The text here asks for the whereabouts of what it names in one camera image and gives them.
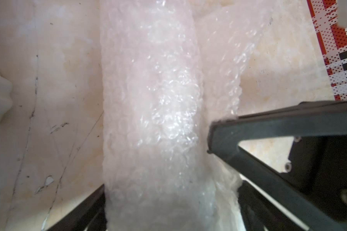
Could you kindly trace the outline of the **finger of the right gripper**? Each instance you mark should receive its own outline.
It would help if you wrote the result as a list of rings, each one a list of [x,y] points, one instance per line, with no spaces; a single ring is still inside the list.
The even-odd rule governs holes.
[[[292,136],[286,173],[240,147],[244,140]],[[347,231],[347,101],[296,106],[211,123],[214,154],[304,222],[311,231]]]

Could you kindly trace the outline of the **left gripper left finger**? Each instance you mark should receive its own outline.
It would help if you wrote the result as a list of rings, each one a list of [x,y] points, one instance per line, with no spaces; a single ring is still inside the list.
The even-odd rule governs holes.
[[[49,231],[105,231],[105,186],[101,185]]]

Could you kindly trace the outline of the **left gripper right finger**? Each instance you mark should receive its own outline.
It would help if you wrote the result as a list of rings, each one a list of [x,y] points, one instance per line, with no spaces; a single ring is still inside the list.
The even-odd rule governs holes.
[[[247,231],[301,231],[250,183],[244,181],[238,189],[239,205]]]

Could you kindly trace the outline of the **bubble wrap sheet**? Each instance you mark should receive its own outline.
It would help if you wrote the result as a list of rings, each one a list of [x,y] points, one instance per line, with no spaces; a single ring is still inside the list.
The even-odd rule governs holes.
[[[207,153],[235,119],[273,1],[101,1],[109,231],[241,231],[238,172]]]

